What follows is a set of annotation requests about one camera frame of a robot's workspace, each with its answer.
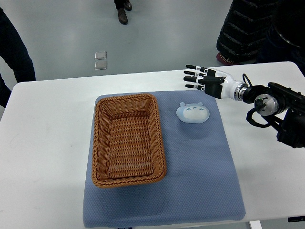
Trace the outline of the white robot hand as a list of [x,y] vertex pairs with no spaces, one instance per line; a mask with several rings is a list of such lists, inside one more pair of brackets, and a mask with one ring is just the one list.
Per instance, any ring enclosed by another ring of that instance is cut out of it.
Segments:
[[198,83],[201,85],[186,84],[186,88],[204,91],[214,98],[242,99],[245,91],[245,82],[236,81],[230,74],[208,69],[201,66],[186,65],[188,69],[197,70],[203,73],[184,71],[184,74],[191,75],[183,78],[186,82]]

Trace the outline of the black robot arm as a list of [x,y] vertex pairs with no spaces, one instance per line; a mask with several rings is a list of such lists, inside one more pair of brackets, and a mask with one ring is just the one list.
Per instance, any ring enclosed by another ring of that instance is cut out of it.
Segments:
[[253,104],[246,120],[249,124],[277,131],[277,141],[293,148],[305,146],[305,97],[300,92],[269,82],[252,85],[246,74],[242,81],[230,74],[201,66],[186,65],[187,88],[203,91],[217,99],[230,98]]

